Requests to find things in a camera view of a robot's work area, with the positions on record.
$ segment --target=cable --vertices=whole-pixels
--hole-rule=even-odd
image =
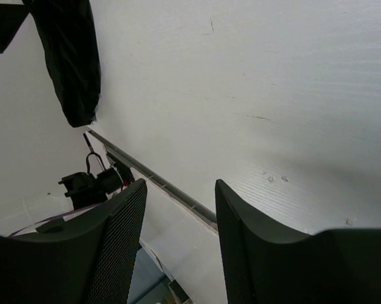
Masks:
[[[100,167],[103,171],[106,170],[106,166],[104,166],[104,163],[103,163],[103,160],[101,159],[101,156],[99,154],[97,154],[96,152],[90,152],[87,156],[86,156],[86,168],[87,168],[87,174],[90,174],[90,162],[89,162],[89,157],[91,155],[94,155],[97,157],[97,159],[99,160],[100,162]]]
[[[121,189],[122,189],[122,187],[124,187],[124,184],[125,184],[126,182],[125,182],[125,180],[121,177],[119,170],[118,170],[117,168],[115,168],[114,166],[112,166],[112,168],[114,168],[115,173],[117,173],[117,175],[120,177],[120,180],[121,180],[121,183],[122,183],[122,186],[121,186]]]

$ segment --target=white wall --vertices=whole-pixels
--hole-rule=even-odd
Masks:
[[[0,206],[56,187],[85,170],[83,129],[71,128],[46,71],[28,16],[0,55]]]
[[[211,210],[222,178],[296,229],[381,226],[381,0],[92,6],[95,130]]]
[[[196,304],[226,304],[226,286],[217,231],[146,180],[148,195],[140,243],[162,264]]]

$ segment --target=hanging black cloth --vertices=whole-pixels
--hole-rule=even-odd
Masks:
[[[89,125],[95,119],[101,87],[89,0],[23,2],[34,17],[63,113],[73,127]]]
[[[25,5],[0,3],[0,54],[13,40],[27,15]]]

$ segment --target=black fabric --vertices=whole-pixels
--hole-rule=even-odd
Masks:
[[[0,54],[13,40],[27,15],[24,5],[0,4]]]
[[[0,236],[0,304],[127,303],[146,193],[140,179],[67,222]]]
[[[63,113],[73,127],[89,125],[101,87],[89,0],[23,1],[34,17]]]

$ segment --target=metal rail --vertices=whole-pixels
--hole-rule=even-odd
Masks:
[[[154,184],[161,188],[161,190],[163,190],[171,198],[174,198],[184,207],[189,209],[189,211],[193,212],[198,217],[200,217],[204,222],[206,222],[206,224],[210,225],[213,229],[217,230],[216,215],[213,212],[211,212],[208,208],[204,207],[194,198],[188,196],[182,190],[172,185],[163,177],[159,176],[154,171],[137,161],[135,158],[122,151],[120,148],[112,144],[104,137],[95,133],[95,131],[90,130],[89,133],[104,145],[107,153],[112,155],[118,161],[122,162],[124,165],[135,168],[138,172],[142,173],[145,177],[150,179]]]

